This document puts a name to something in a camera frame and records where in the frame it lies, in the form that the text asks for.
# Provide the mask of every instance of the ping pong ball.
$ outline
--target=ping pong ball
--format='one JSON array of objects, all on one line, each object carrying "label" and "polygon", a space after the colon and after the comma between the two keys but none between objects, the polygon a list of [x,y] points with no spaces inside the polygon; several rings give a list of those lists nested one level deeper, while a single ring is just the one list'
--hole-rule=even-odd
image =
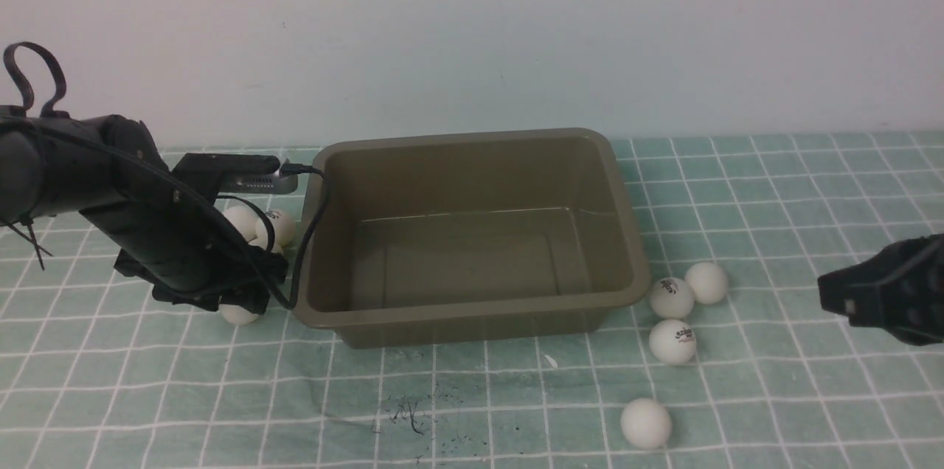
[{"label": "ping pong ball", "polygon": [[681,320],[663,320],[652,327],[650,349],[663,364],[685,364],[695,355],[695,334]]},{"label": "ping pong ball", "polygon": [[672,435],[672,418],[652,399],[636,399],[623,409],[619,427],[626,441],[640,449],[660,448]]},{"label": "ping pong ball", "polygon": [[[265,240],[262,240],[262,238],[255,238],[255,240],[249,241],[250,246],[259,246],[263,250],[266,248],[266,243],[267,242]],[[282,247],[279,245],[279,243],[272,243],[272,253],[282,254]]]},{"label": "ping pong ball", "polygon": [[695,301],[705,305],[718,303],[728,295],[728,274],[711,262],[699,262],[685,273],[685,282],[695,294]]},{"label": "ping pong ball", "polygon": [[[272,228],[276,231],[276,244],[288,246],[294,238],[294,219],[292,215],[281,209],[266,211],[265,216],[272,223]],[[266,231],[266,224],[262,219],[256,220],[256,237],[263,241],[269,240],[269,234]]]},{"label": "ping pong ball", "polygon": [[259,218],[256,217],[256,213],[252,212],[252,209],[246,206],[230,206],[223,211],[223,216],[229,220],[229,223],[233,224],[233,227],[236,228],[236,231],[239,231],[244,240],[249,241],[256,238],[256,221]]},{"label": "ping pong ball", "polygon": [[253,314],[239,305],[226,303],[220,304],[220,314],[223,315],[223,318],[227,322],[233,325],[251,324],[251,322],[255,322],[259,318],[259,314]]},{"label": "ping pong ball", "polygon": [[681,320],[695,307],[695,294],[681,279],[660,279],[650,289],[650,306],[662,318]]}]

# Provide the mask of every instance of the printed logo on ball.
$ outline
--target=printed logo on ball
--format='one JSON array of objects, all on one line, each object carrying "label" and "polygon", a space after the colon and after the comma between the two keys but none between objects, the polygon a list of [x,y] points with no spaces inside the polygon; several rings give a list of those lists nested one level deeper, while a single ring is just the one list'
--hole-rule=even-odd
[{"label": "printed logo on ball", "polygon": [[659,282],[659,284],[662,285],[662,288],[664,288],[664,290],[670,294],[675,294],[679,291],[679,289],[675,287],[675,283],[668,279],[663,279]]},{"label": "printed logo on ball", "polygon": [[681,329],[681,331],[676,331],[675,340],[679,344],[688,344],[689,341],[695,340],[695,334],[691,329]]}]

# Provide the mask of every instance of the olive green plastic tub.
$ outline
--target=olive green plastic tub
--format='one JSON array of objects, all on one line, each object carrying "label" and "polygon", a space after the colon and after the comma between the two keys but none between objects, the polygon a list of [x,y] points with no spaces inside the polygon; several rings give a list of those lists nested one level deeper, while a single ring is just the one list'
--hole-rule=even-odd
[{"label": "olive green plastic tub", "polygon": [[[650,285],[609,141],[583,129],[339,143],[294,315],[354,348],[593,331]],[[302,227],[317,208],[310,176]]]}]

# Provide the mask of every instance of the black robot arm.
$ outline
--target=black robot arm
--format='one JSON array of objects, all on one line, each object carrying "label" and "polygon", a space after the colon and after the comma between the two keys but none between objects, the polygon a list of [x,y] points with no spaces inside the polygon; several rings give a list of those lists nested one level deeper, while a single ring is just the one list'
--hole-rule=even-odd
[{"label": "black robot arm", "polygon": [[[39,117],[26,117],[33,93],[13,60],[20,46],[43,57],[57,83]],[[24,103],[0,106],[0,223],[26,227],[37,255],[33,220],[78,211],[122,248],[115,269],[152,283],[159,301],[206,310],[226,303],[259,314],[270,295],[294,305],[296,294],[286,299],[277,288],[288,264],[270,252],[274,235],[266,249],[249,246],[212,204],[221,190],[293,190],[296,176],[279,159],[190,153],[169,170],[141,122],[117,115],[80,121],[55,110],[65,82],[41,46],[9,46],[4,65]]]}]

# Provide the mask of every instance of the table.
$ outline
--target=table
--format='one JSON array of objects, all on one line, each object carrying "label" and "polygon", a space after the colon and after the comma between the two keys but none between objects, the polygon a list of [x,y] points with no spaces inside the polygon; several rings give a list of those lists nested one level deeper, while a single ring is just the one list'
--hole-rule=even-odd
[{"label": "table", "polygon": [[[75,214],[56,257],[0,237],[6,468],[888,468],[944,463],[944,348],[819,308],[816,275],[944,231],[944,132],[614,140],[653,275],[717,260],[689,365],[658,364],[646,302],[590,335],[353,351],[273,307],[233,328],[151,300]],[[253,150],[296,161],[317,149]],[[169,163],[183,150],[168,150]],[[260,197],[298,215],[296,194]],[[668,406],[668,449],[620,433]]]}]

